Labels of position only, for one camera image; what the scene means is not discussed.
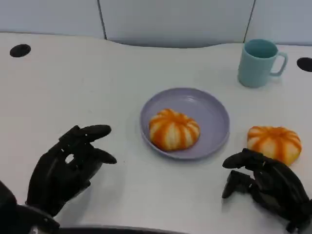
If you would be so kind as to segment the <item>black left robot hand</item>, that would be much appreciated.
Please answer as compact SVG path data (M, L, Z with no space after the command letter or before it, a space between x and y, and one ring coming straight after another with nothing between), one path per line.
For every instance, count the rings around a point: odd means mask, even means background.
M102 164L116 164L111 154L91 144L111 130L109 125L76 125L62 135L36 164L26 205L56 216L69 200L91 185L91 178Z

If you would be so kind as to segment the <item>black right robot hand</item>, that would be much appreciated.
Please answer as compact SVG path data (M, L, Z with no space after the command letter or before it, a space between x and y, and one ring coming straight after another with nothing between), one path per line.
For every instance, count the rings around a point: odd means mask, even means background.
M283 162L244 148L224 160L230 169L222 198L249 194L254 202L288 221L286 231L301 233L312 222L312 200L298 176Z

